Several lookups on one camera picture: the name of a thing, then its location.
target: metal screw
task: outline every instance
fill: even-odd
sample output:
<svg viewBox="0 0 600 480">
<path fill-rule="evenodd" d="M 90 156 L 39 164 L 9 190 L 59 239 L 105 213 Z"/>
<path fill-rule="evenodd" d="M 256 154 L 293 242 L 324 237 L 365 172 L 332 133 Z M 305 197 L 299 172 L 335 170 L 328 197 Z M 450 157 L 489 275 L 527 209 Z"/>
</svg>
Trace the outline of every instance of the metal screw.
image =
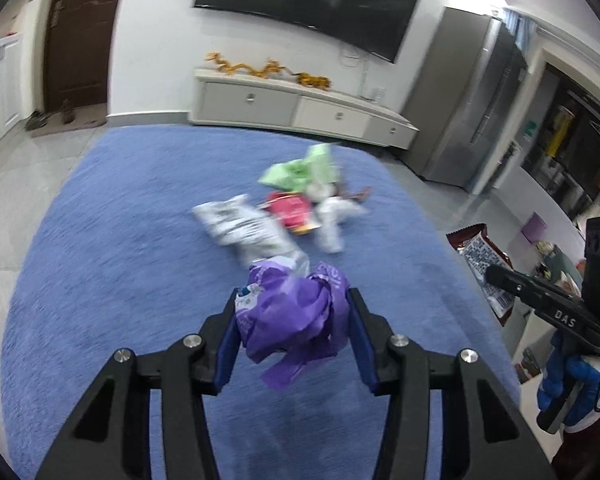
<svg viewBox="0 0 600 480">
<path fill-rule="evenodd" d="M 198 334 L 189 334 L 182 340 L 187 348 L 195 348 L 202 344 L 202 338 Z"/>
<path fill-rule="evenodd" d="M 116 350 L 113 354 L 113 358 L 119 363 L 129 361 L 129 359 L 131 359 L 131 350 L 129 350 L 129 348 L 121 348 L 120 350 Z"/>
<path fill-rule="evenodd" d="M 478 360 L 478 352 L 471 350 L 470 348 L 465 348 L 460 352 L 460 358 L 465 363 L 475 363 Z"/>
<path fill-rule="evenodd" d="M 407 346 L 409 344 L 409 338 L 402 334 L 393 334 L 389 338 L 389 341 L 391 341 L 392 345 L 397 346 L 398 348 L 402 348 L 403 346 Z"/>
</svg>

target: purple plastic bag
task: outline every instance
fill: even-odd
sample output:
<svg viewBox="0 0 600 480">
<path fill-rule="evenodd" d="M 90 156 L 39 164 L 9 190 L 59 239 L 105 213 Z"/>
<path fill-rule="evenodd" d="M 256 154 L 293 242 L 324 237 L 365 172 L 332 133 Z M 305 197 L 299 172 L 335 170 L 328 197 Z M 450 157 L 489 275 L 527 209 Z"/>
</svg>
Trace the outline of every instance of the purple plastic bag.
<svg viewBox="0 0 600 480">
<path fill-rule="evenodd" d="M 235 317 L 247 355 L 259 363 L 286 352 L 262 380 L 281 390 L 309 364 L 335 356 L 349 338 L 349 282 L 320 263 L 306 278 L 265 260 L 251 267 L 248 285 L 235 298 Z"/>
</svg>

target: chocolate wrapper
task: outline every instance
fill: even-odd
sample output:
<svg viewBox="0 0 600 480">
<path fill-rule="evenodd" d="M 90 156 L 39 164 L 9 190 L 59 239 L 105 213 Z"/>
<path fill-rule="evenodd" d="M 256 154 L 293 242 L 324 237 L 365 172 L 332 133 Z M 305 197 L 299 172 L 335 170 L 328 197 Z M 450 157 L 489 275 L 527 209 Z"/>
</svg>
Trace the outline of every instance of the chocolate wrapper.
<svg viewBox="0 0 600 480">
<path fill-rule="evenodd" d="M 487 236 L 486 224 L 475 224 L 449 233 L 446 239 L 469 264 L 476 280 L 487 297 L 487 302 L 500 324 L 505 325 L 511 315 L 515 297 L 490 285 L 484 280 L 484 271 L 492 264 L 513 269 L 511 260 Z"/>
</svg>

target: blue glove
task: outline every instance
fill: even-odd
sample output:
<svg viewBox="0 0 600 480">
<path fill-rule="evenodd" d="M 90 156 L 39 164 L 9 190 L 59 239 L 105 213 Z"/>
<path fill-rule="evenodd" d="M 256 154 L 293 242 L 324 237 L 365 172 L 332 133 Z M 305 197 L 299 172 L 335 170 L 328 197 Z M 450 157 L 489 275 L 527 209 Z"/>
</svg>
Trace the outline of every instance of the blue glove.
<svg viewBox="0 0 600 480">
<path fill-rule="evenodd" d="M 560 397 L 563 390 L 565 373 L 574 377 L 582 384 L 582 389 L 574 405 L 564 419 L 565 430 L 576 433 L 591 426 L 600 418 L 600 357 L 572 355 L 566 357 L 560 352 L 562 347 L 562 334 L 555 332 L 551 338 L 555 350 L 549 356 L 546 364 L 544 379 L 538 388 L 538 408 L 544 412 L 552 400 Z"/>
</svg>

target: blue rug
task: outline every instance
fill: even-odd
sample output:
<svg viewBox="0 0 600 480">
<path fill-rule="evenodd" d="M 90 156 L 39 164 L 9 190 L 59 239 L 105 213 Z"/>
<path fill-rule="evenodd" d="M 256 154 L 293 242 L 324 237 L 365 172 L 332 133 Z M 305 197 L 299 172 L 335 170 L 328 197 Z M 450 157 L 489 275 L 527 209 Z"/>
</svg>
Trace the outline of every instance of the blue rug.
<svg viewBox="0 0 600 480">
<path fill-rule="evenodd" d="M 2 348 L 2 407 L 16 473 L 34 477 L 63 421 L 111 353 L 167 348 L 224 307 L 247 272 L 193 218 L 193 206 L 269 191 L 271 164 L 311 141 L 250 130 L 134 126 L 111 130 L 49 208 L 11 301 Z M 344 253 L 300 246 L 338 266 L 369 308 L 424 348 L 477 349 L 514 400 L 518 381 L 486 301 L 452 250 L 372 156 L 335 147 L 349 187 L 372 186 L 370 213 L 343 228 Z M 285 393 L 260 381 L 267 362 L 238 356 L 231 382 L 205 399 L 223 480 L 368 480 L 387 398 L 360 381 L 350 347 Z M 158 395 L 152 399 L 154 479 L 164 478 Z M 434 396 L 427 477 L 440 474 Z"/>
</svg>

